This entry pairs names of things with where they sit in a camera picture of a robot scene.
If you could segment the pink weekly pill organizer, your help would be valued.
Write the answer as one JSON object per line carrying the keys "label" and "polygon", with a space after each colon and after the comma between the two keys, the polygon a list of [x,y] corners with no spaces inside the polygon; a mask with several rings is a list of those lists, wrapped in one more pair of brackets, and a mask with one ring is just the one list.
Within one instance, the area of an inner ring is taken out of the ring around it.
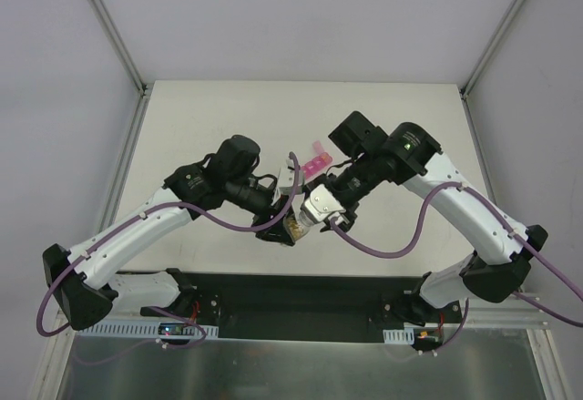
{"label": "pink weekly pill organizer", "polygon": [[316,140],[312,143],[314,157],[302,165],[306,180],[311,179],[332,165],[332,156],[324,149],[322,143]]}

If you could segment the clear bottle with yellow pills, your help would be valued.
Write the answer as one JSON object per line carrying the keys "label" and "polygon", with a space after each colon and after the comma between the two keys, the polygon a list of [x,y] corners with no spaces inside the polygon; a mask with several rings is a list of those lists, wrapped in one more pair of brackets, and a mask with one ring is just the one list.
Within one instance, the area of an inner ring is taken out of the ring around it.
{"label": "clear bottle with yellow pills", "polygon": [[283,227],[293,243],[306,236],[314,225],[315,222],[303,210],[299,212],[289,210],[283,219]]}

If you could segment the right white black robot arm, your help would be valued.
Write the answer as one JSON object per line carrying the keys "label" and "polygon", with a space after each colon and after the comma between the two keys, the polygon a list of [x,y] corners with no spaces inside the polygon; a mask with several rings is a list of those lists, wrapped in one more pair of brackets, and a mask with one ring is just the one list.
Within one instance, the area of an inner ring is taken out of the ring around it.
{"label": "right white black robot arm", "polygon": [[329,136],[350,161],[339,176],[322,176],[306,191],[299,220],[321,222],[346,239],[360,200],[387,181],[423,199],[420,212],[434,208],[470,243],[473,251],[440,272],[428,272],[414,289],[391,304],[409,323],[431,322],[449,303],[477,297],[501,303],[523,284],[532,252],[547,232],[525,226],[484,198],[455,167],[441,145],[412,122],[392,133],[352,112]]}

